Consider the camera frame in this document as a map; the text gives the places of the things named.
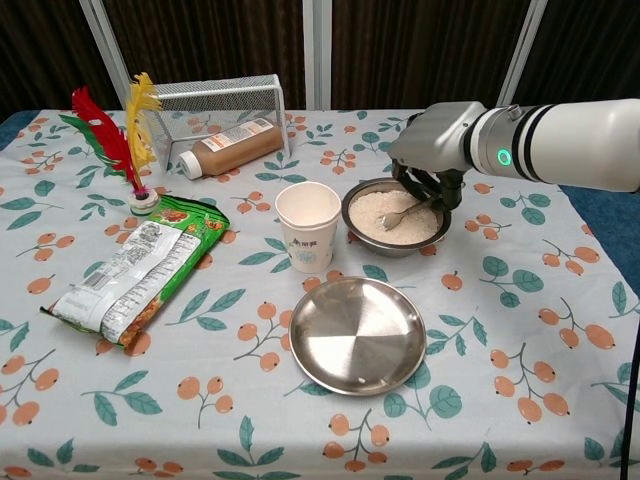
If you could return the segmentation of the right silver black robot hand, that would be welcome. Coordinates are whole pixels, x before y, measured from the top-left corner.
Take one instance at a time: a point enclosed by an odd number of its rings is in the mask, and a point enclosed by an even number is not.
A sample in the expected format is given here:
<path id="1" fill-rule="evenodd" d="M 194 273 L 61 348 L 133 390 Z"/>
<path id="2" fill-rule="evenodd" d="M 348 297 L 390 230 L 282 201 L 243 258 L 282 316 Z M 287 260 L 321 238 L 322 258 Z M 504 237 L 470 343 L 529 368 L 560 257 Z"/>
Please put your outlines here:
<path id="1" fill-rule="evenodd" d="M 440 211 L 456 209 L 472 168 L 465 140 L 485 112 L 482 103 L 463 101 L 435 103 L 412 115 L 388 150 L 392 177 L 414 198 Z"/>

